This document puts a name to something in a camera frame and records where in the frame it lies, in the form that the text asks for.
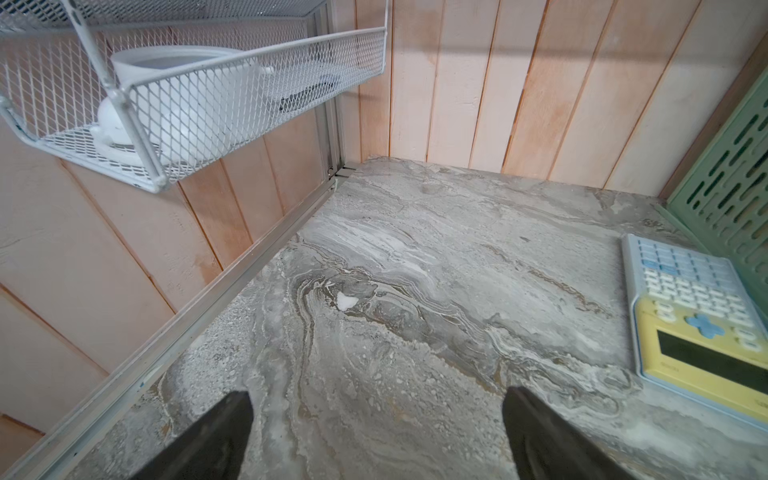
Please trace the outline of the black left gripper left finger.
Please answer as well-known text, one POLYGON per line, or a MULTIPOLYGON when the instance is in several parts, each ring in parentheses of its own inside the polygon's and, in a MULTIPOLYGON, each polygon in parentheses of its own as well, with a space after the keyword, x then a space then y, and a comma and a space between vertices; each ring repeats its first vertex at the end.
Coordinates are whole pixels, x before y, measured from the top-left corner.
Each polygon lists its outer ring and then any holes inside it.
POLYGON ((249 393, 232 391, 133 477, 237 479, 253 420, 249 393))

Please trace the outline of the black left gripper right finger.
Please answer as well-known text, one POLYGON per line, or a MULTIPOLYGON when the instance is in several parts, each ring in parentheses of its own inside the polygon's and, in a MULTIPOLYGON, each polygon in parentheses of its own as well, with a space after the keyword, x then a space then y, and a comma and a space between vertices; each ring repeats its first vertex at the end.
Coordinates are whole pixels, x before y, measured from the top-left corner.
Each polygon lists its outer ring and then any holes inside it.
POLYGON ((507 389, 502 419, 521 479, 630 479, 632 475, 532 391, 507 389))

